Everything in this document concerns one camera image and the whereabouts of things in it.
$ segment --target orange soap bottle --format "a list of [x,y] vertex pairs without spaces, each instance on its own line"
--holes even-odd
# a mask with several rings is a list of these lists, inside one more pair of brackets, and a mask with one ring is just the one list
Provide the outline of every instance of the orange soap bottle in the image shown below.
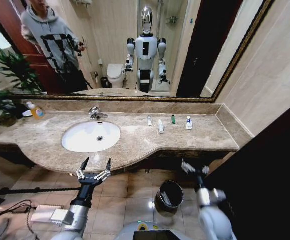
[[31,101],[27,103],[28,108],[30,109],[31,114],[35,119],[39,120],[45,116],[45,113],[38,106],[34,105]]

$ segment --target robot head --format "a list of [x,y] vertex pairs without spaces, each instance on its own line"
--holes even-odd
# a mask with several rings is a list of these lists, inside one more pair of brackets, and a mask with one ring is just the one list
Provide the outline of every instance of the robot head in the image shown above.
[[141,12],[141,24],[143,26],[144,34],[150,34],[153,24],[153,11],[149,6],[144,7]]

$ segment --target black pants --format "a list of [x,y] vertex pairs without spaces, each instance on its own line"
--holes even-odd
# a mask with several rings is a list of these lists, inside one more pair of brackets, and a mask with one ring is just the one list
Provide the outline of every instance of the black pants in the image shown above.
[[88,90],[87,81],[82,71],[59,74],[66,94]]

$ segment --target tiled floor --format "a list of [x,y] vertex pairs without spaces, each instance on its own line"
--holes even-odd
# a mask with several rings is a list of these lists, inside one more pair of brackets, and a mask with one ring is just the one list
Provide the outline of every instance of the tiled floor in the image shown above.
[[[166,180],[178,182],[184,190],[184,202],[175,214],[157,211],[155,195]],[[40,167],[27,171],[13,189],[28,188],[76,188],[79,183],[75,177],[51,172]],[[21,200],[33,200],[37,206],[70,206],[75,191],[8,195],[4,207],[12,206]],[[198,224],[198,209],[195,203],[193,184],[175,172],[144,170],[111,176],[98,186],[93,194],[92,208],[88,214],[85,240],[113,240],[122,228],[135,221],[155,222],[162,228],[178,230],[194,240],[203,240],[205,235]],[[11,218],[6,240],[35,239],[27,228],[26,214],[6,214],[0,217]],[[34,232],[41,240],[51,239],[61,229],[48,223],[31,223]]]

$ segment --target mirror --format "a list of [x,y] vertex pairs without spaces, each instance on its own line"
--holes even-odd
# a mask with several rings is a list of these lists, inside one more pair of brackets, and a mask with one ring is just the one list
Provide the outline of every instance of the mirror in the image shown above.
[[7,0],[0,3],[0,89],[211,102],[260,25],[265,2]]

